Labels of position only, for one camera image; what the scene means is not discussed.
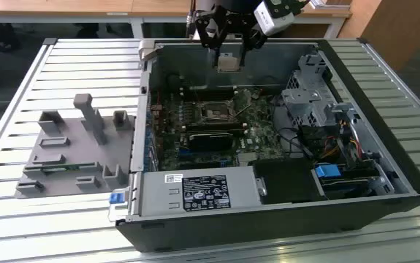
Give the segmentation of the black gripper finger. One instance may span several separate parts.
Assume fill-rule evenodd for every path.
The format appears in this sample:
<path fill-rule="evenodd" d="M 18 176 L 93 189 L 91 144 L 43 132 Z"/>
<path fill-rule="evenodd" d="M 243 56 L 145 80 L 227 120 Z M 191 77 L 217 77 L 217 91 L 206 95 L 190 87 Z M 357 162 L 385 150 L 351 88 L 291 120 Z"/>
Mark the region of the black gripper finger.
<path fill-rule="evenodd" d="M 215 22 L 217 29 L 214 35 L 210 36 L 207 27 L 211 25 L 213 21 Z M 227 10 L 214 10 L 207 12 L 199 10 L 195 13 L 195 26 L 201 36 L 202 46 L 215 51 L 213 66 L 217 67 L 221 57 L 221 46 L 223 45 L 229 35 L 229 29 L 231 27 L 231 23 L 227 18 Z"/>
<path fill-rule="evenodd" d="M 243 19 L 239 29 L 239 34 L 242 35 L 239 66 L 245 67 L 247 53 L 254 49 L 261 49 L 269 37 L 262 31 L 255 16 L 249 16 Z"/>

